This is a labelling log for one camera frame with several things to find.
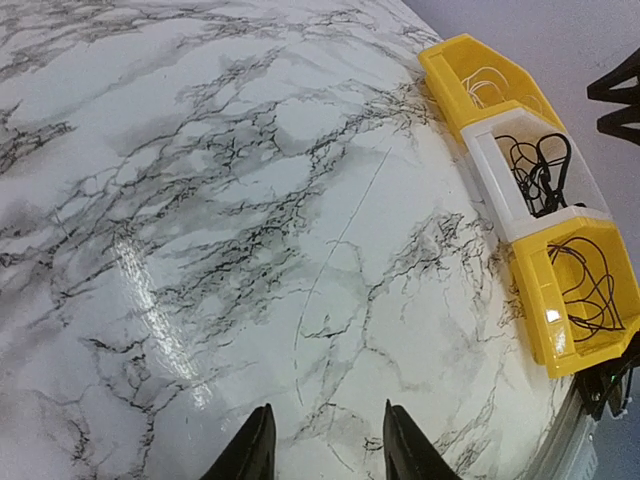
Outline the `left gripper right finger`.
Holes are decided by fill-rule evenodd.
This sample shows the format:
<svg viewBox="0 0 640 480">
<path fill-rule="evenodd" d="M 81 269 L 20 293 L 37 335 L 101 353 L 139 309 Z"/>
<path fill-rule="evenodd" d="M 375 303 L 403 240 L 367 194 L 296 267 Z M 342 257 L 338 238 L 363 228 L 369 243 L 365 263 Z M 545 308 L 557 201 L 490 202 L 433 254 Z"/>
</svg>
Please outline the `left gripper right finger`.
<svg viewBox="0 0 640 480">
<path fill-rule="evenodd" d="M 383 449 L 387 479 L 452 479 L 440 456 L 406 409 L 386 401 Z"/>
</svg>

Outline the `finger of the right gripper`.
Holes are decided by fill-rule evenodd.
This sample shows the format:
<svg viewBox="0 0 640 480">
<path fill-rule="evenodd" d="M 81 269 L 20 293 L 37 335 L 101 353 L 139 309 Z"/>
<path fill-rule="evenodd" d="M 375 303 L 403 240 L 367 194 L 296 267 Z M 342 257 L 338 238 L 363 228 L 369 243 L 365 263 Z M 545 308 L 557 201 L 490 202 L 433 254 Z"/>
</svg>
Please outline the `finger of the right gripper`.
<svg viewBox="0 0 640 480">
<path fill-rule="evenodd" d="M 639 102 L 639 50 L 587 87 L 591 100 L 609 103 Z"/>
<path fill-rule="evenodd" d="M 640 106 L 629 105 L 597 120 L 597 130 L 605 135 L 640 145 Z"/>
</svg>

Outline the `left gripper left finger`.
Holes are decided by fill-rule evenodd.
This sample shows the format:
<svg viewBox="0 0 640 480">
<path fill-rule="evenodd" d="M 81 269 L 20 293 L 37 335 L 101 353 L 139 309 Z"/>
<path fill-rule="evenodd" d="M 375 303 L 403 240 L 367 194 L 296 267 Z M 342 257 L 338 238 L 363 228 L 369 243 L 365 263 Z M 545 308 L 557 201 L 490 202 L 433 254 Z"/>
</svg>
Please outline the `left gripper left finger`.
<svg viewBox="0 0 640 480">
<path fill-rule="evenodd" d="M 253 410 L 202 480 L 273 480 L 276 423 L 269 403 Z"/>
</svg>

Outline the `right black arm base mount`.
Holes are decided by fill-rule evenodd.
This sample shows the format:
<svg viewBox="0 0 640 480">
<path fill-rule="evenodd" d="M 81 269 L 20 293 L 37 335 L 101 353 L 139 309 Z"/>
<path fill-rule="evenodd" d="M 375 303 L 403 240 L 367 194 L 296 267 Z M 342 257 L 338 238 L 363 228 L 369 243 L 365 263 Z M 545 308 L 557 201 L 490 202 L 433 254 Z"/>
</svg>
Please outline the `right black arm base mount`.
<svg viewBox="0 0 640 480">
<path fill-rule="evenodd" d="M 575 375 L 577 390 L 586 413 L 600 421 L 608 407 L 613 418 L 626 411 L 631 399 L 634 370 L 639 366 L 639 337 L 635 336 L 622 356 Z"/>
</svg>

